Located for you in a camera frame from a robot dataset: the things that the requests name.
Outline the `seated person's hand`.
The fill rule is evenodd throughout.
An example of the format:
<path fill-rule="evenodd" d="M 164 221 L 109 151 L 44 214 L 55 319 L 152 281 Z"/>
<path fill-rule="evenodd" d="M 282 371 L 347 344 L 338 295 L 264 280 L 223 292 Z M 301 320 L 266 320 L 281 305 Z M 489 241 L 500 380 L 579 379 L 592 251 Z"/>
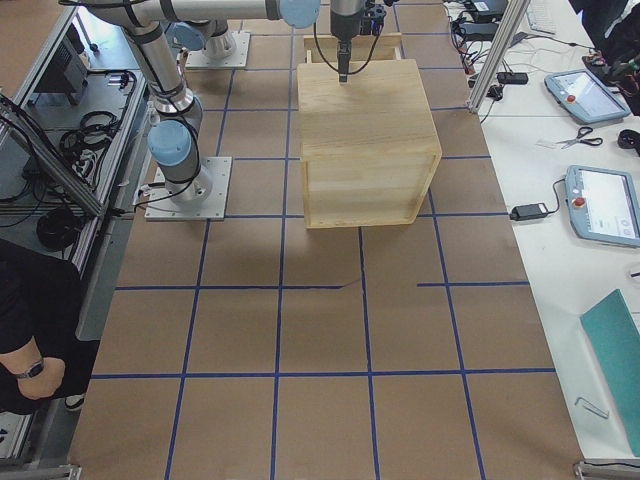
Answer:
<path fill-rule="evenodd" d="M 41 365 L 42 370 L 38 375 L 17 381 L 21 394 L 28 399 L 52 397 L 62 384 L 66 368 L 62 359 L 44 357 Z"/>

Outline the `silver robot arm away from cabinet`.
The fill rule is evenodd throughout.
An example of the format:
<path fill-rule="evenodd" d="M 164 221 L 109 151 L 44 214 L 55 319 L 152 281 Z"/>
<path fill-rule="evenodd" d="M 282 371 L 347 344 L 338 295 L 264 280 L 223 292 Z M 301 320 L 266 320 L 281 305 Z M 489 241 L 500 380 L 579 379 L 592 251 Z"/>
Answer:
<path fill-rule="evenodd" d="M 202 167 L 197 143 L 202 117 L 202 104 L 195 97 L 182 115 L 157 114 L 148 134 L 149 150 L 174 202 L 201 200 L 212 184 L 208 170 Z"/>

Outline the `white arm base plate near cabinet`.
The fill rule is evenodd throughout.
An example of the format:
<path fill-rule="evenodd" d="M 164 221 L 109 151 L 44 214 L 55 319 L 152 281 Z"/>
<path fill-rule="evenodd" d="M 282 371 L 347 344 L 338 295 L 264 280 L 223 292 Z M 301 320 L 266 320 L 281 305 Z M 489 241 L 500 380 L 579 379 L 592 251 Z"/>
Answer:
<path fill-rule="evenodd" d="M 243 69 L 247 65 L 250 37 L 248 31 L 231 30 L 227 30 L 222 35 L 213 36 L 203 49 L 189 53 L 186 68 L 188 70 Z"/>

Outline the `black gripper away from cabinet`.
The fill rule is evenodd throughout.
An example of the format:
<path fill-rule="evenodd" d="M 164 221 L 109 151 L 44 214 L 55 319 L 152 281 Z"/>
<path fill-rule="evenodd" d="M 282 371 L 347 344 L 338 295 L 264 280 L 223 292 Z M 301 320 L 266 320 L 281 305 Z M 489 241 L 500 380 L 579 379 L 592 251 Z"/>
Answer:
<path fill-rule="evenodd" d="M 361 18 L 360 34 L 362 36 L 379 36 L 384 28 L 386 17 L 385 6 L 374 0 L 366 0 Z M 346 83 L 351 61 L 351 43 L 339 42 L 336 49 L 338 76 L 340 83 Z"/>

